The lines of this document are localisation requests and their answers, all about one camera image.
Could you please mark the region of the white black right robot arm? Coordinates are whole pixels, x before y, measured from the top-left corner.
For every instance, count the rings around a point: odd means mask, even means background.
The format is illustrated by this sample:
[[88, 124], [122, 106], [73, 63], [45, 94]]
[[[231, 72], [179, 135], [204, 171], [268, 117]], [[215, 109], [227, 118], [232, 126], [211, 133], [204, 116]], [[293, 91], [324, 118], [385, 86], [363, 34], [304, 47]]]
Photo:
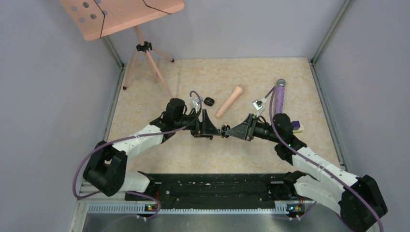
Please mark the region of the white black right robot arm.
[[381, 218], [388, 212], [376, 180], [349, 173], [314, 152], [299, 140], [290, 118], [283, 113], [260, 122], [253, 114], [228, 128], [226, 136], [251, 141], [257, 137], [276, 143], [276, 154], [298, 171], [287, 174], [283, 192], [289, 199], [314, 200], [335, 212], [354, 232], [367, 232], [374, 225], [384, 230]]

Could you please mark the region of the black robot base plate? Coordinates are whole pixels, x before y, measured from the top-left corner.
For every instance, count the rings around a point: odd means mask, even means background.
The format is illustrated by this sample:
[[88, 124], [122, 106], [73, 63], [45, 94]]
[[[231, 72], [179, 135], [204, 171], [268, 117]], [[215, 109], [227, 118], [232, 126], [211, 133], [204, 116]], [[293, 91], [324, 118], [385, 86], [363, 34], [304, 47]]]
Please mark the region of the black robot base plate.
[[145, 195], [161, 209], [274, 209], [280, 201], [303, 203], [290, 192], [287, 174], [150, 174]]

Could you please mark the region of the black glossy earbud charging case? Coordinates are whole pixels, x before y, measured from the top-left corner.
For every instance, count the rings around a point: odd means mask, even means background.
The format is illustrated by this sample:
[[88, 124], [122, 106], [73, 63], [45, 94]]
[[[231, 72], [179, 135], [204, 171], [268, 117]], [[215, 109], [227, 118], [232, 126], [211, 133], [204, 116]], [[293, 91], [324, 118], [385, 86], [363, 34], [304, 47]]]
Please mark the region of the black glossy earbud charging case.
[[221, 130], [220, 130], [220, 136], [221, 138], [228, 138], [229, 134], [227, 134], [227, 131], [229, 131], [231, 128], [229, 125], [222, 125]]

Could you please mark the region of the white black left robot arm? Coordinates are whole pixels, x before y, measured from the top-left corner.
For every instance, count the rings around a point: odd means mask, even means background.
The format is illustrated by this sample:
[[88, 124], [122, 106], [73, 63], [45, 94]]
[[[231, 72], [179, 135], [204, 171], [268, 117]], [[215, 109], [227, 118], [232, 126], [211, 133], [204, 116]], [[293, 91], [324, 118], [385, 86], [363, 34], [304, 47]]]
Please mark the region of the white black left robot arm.
[[194, 138], [220, 135], [206, 109], [193, 108], [186, 113], [182, 99], [171, 99], [164, 112], [141, 131], [107, 143], [101, 141], [89, 157], [83, 178], [99, 192], [110, 197], [119, 191], [134, 191], [144, 200], [155, 194], [153, 179], [142, 172], [130, 173], [127, 163], [147, 149], [160, 145], [178, 131], [188, 130]]

